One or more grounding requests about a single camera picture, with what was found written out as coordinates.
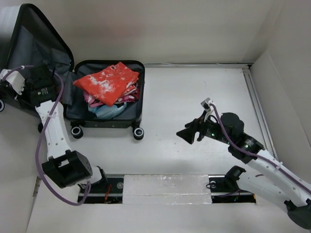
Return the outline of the black space-print suitcase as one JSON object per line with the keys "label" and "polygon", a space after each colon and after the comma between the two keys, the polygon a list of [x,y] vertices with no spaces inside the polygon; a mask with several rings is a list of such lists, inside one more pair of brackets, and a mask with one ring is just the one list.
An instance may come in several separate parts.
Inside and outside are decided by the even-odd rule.
{"label": "black space-print suitcase", "polygon": [[36,116],[31,95],[55,89],[61,94],[64,117],[70,121],[71,134],[79,139],[83,128],[129,128],[136,140],[144,137],[141,128],[144,65],[135,60],[123,62],[138,73],[138,99],[112,119],[100,119],[88,111],[83,101],[82,89],[74,81],[85,75],[116,65],[116,60],[85,60],[74,62],[71,50],[51,25],[49,20],[33,4],[3,7],[0,11],[0,67],[13,69],[25,66],[21,74],[26,80],[26,89],[16,94],[8,81],[0,84],[0,99],[24,112]]}

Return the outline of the pink camouflage garment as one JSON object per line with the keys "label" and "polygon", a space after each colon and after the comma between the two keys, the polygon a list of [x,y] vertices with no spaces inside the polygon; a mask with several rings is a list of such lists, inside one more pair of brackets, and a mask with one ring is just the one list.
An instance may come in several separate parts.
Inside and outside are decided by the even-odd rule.
{"label": "pink camouflage garment", "polygon": [[[135,102],[139,99],[139,87],[138,84],[133,84],[129,86],[125,92],[114,102],[114,104],[121,104],[125,102]],[[90,107],[99,107],[104,105],[104,103],[95,99],[89,93],[84,91],[84,100]]]}

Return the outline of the light blue headphones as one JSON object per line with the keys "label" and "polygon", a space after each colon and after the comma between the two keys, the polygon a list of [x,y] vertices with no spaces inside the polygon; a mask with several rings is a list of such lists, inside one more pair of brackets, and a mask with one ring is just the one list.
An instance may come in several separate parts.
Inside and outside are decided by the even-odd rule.
{"label": "light blue headphones", "polygon": [[88,110],[94,113],[98,119],[113,119],[120,115],[127,107],[127,103],[114,104],[112,106],[101,105],[96,107],[88,106]]}

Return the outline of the orange white tie-dye garment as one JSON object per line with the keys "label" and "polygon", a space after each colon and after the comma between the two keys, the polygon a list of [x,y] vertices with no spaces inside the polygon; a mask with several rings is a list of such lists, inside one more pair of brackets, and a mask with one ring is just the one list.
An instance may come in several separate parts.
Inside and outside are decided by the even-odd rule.
{"label": "orange white tie-dye garment", "polygon": [[138,81],[138,75],[138,72],[119,62],[100,72],[86,75],[73,84],[101,103],[112,106],[128,87]]}

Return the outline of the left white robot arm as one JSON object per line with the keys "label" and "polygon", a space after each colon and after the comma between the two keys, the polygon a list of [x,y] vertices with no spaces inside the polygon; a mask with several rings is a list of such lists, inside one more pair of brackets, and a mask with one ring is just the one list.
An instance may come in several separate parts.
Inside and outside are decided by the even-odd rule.
{"label": "left white robot arm", "polygon": [[108,178],[100,166],[92,166],[89,160],[69,145],[64,121],[64,107],[60,102],[64,90],[60,77],[47,65],[19,66],[2,69],[0,89],[17,101],[26,101],[41,119],[41,137],[46,138],[47,160],[40,163],[35,155],[38,172],[50,178],[59,188],[78,185],[90,192],[104,192]]}

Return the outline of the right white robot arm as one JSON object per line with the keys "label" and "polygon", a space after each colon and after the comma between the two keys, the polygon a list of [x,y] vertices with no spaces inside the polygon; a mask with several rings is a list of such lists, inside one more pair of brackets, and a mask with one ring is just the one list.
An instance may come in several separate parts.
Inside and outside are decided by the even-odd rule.
{"label": "right white robot arm", "polygon": [[230,191],[247,190],[278,206],[303,229],[311,228],[311,185],[299,178],[276,160],[264,146],[244,131],[244,123],[234,113],[223,113],[219,121],[202,115],[185,125],[177,136],[189,144],[204,137],[228,144],[229,153],[268,179],[260,182],[239,166],[225,175],[225,186]]}

